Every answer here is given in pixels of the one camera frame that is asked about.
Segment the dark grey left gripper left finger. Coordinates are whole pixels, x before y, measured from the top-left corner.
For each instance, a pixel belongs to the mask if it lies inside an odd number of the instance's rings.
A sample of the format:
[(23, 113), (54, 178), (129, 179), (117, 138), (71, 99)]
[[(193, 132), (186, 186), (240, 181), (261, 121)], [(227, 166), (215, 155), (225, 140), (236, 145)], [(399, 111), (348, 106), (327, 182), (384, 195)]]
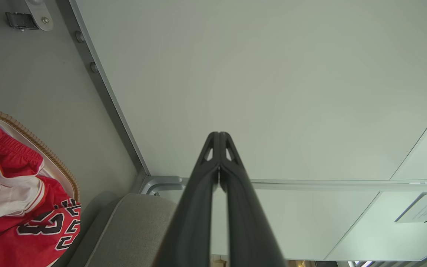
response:
[(218, 184), (220, 134), (208, 135), (156, 254), (155, 267), (210, 265), (212, 193)]

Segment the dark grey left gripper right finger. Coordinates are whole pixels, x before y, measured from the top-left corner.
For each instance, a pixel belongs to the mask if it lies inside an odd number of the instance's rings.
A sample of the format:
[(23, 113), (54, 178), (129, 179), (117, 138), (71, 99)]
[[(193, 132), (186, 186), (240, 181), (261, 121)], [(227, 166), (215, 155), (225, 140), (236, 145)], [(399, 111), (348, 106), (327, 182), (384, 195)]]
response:
[(227, 197), (230, 266), (287, 266), (232, 137), (227, 132), (220, 132), (219, 181)]

